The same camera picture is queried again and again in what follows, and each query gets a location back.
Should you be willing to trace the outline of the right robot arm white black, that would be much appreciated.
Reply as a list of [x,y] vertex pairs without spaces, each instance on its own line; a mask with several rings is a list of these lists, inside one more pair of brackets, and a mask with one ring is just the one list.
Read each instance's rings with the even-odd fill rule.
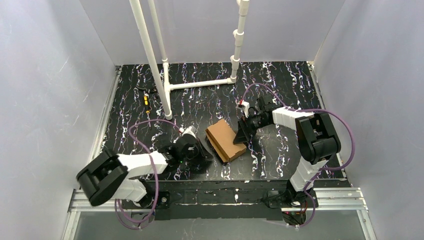
[[243,111],[238,120],[234,144],[244,144],[256,135],[258,129],[278,125],[294,130],[300,152],[300,161],[287,183],[290,193],[308,191],[313,187],[313,176],[341,150],[341,142],[328,113],[300,111],[276,104],[271,97],[259,97],[258,108],[240,101]]

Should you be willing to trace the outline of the brown cardboard box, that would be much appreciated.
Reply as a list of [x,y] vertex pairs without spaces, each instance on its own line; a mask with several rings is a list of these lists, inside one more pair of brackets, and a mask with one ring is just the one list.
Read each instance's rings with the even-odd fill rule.
[[240,157],[247,150],[243,143],[233,143],[236,133],[225,119],[220,119],[218,122],[208,126],[205,132],[213,149],[225,164]]

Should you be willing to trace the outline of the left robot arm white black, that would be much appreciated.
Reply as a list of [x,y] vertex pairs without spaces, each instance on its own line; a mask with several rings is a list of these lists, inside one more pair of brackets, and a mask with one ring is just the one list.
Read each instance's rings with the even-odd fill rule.
[[151,153],[117,154],[105,148],[77,173],[76,180],[93,207],[113,199],[147,208],[165,192],[150,186],[141,176],[173,172],[180,165],[201,168],[212,157],[199,138],[185,133],[176,142]]

